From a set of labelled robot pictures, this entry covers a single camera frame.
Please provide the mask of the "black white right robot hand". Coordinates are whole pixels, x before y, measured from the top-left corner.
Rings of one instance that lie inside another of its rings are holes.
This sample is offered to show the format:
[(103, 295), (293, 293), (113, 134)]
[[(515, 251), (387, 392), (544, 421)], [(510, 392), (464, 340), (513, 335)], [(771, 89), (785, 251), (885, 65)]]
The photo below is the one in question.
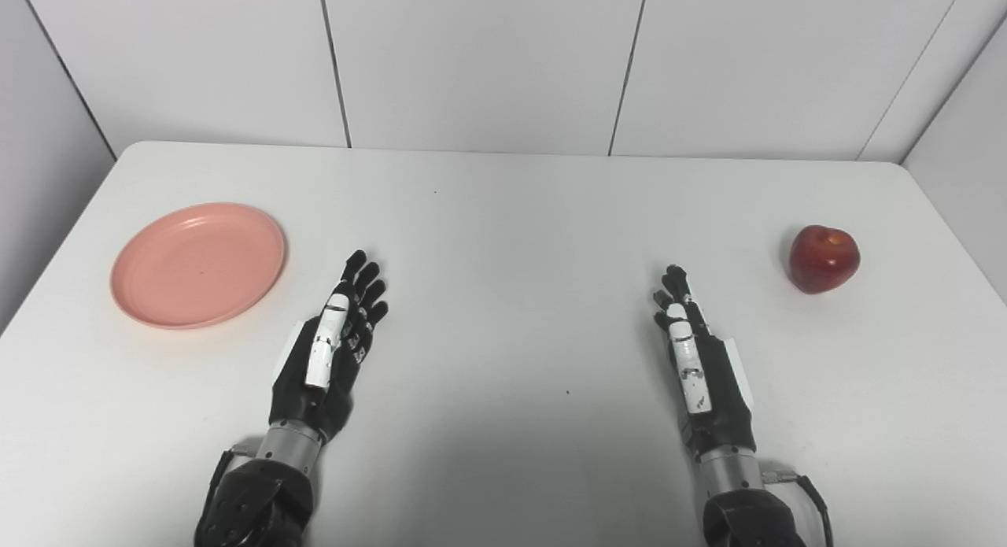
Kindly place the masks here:
[(670, 264), (661, 283), (654, 318), (683, 397), (684, 445), (693, 457), (720, 448), (754, 453), (751, 389), (735, 341), (712, 332), (681, 266)]

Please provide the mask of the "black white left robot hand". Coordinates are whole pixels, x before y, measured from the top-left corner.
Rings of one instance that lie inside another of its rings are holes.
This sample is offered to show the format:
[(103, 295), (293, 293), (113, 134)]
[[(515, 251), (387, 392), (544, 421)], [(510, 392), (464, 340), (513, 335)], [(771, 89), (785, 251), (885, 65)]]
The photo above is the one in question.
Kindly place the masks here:
[(356, 250), (323, 309), (298, 326), (272, 385), (270, 424), (301, 423), (323, 443), (345, 428), (374, 329), (389, 311), (380, 274), (380, 264)]

